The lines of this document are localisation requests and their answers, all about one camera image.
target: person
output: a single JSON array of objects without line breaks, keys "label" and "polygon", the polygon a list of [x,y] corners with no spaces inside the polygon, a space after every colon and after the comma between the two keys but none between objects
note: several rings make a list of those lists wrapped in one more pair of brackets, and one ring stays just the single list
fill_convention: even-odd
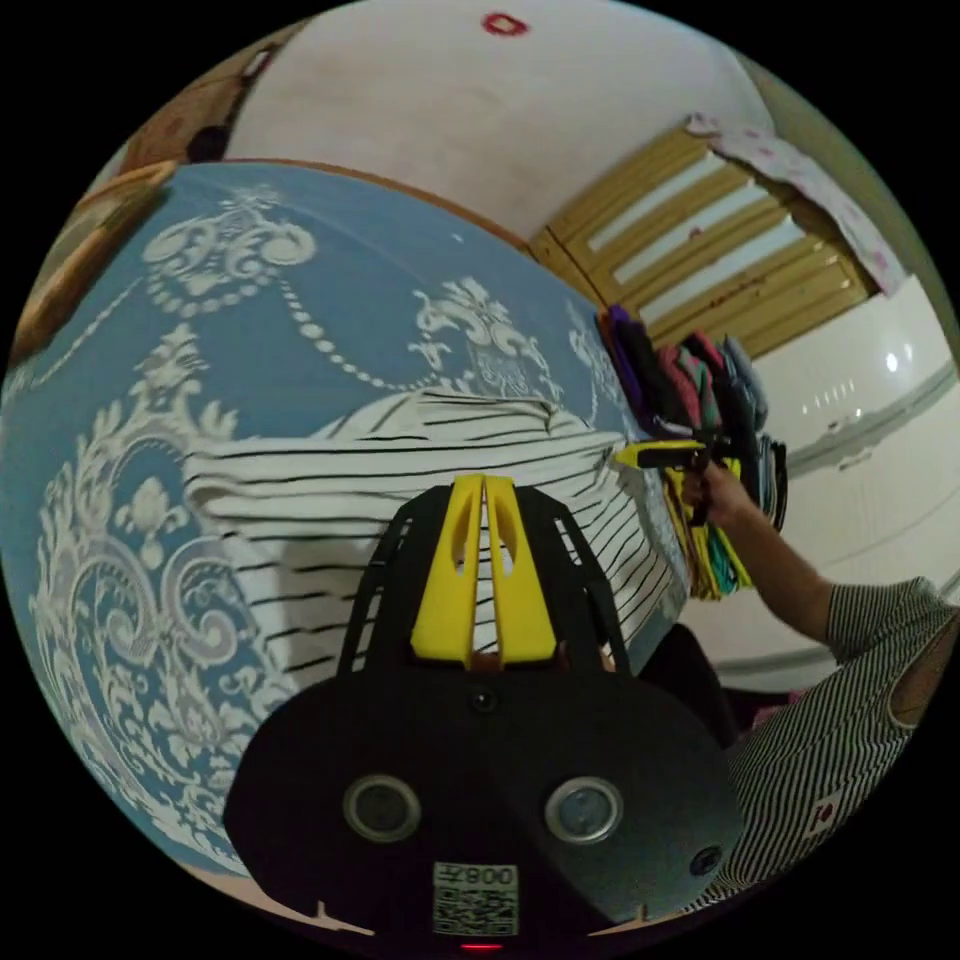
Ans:
[{"label": "person", "polygon": [[956,645],[960,609],[922,578],[831,583],[716,464],[686,475],[684,499],[706,500],[708,521],[727,535],[770,612],[839,665],[730,746],[745,827],[694,910],[783,873],[860,807],[922,719]]}]

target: white wall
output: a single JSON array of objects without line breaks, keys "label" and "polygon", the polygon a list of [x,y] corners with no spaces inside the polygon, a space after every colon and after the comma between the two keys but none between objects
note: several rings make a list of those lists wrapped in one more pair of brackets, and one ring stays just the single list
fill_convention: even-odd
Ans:
[{"label": "white wall", "polygon": [[[529,32],[489,35],[494,10]],[[530,238],[698,110],[773,128],[727,48],[652,13],[607,0],[365,0],[290,41],[227,156],[375,173]]]}]

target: small red logo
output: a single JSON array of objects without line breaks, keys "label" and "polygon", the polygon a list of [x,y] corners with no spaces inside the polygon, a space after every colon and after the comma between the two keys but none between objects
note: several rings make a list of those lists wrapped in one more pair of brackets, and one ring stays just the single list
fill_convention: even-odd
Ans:
[{"label": "small red logo", "polygon": [[483,29],[495,37],[522,37],[530,28],[509,13],[488,13],[483,18]]}]

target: red cloth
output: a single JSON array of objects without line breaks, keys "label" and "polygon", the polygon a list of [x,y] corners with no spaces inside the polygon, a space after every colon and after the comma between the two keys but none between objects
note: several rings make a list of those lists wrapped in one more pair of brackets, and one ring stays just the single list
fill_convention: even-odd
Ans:
[{"label": "red cloth", "polygon": [[659,363],[660,369],[666,374],[670,383],[673,384],[674,389],[677,391],[680,402],[683,404],[683,408],[686,410],[687,416],[690,419],[690,425],[694,429],[699,430],[703,425],[700,416],[700,395],[697,393],[696,385],[677,366],[677,357],[679,355],[679,347],[661,347],[657,351],[657,363]]},{"label": "red cloth", "polygon": [[697,330],[691,333],[687,339],[696,340],[700,344],[700,349],[710,358],[710,362],[716,370],[726,370],[727,362],[723,355],[717,349],[716,344],[702,331]]}]

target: black and white striped fabric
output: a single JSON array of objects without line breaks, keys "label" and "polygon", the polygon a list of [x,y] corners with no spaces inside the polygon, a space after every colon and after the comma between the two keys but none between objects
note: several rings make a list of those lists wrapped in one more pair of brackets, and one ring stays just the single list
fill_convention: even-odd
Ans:
[{"label": "black and white striped fabric", "polygon": [[[567,504],[606,571],[629,640],[672,572],[639,520],[643,478],[610,463],[626,442],[536,400],[395,395],[306,439],[191,451],[185,493],[221,535],[279,669],[301,688],[334,675],[361,574],[386,524],[407,500],[464,473],[509,476]],[[488,651],[496,630],[486,517],[481,548],[474,646]]]},{"label": "black and white striped fabric", "polygon": [[840,669],[734,748],[745,829],[691,911],[783,873],[859,809],[913,730],[891,713],[897,683],[933,640],[956,629],[958,614],[923,579],[834,587],[827,642]]}]

